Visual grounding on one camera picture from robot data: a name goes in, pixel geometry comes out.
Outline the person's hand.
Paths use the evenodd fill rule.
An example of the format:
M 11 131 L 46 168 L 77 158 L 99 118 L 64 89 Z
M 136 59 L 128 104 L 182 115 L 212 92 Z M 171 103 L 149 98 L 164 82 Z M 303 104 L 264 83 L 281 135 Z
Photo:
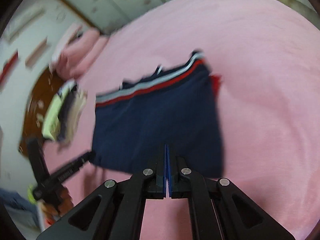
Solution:
M 57 216 L 61 217 L 74 207 L 72 197 L 66 187 L 62 187 L 59 194 L 59 197 L 54 197 L 54 202 L 51 198 L 42 201 L 41 211 L 48 220 L 54 220 Z

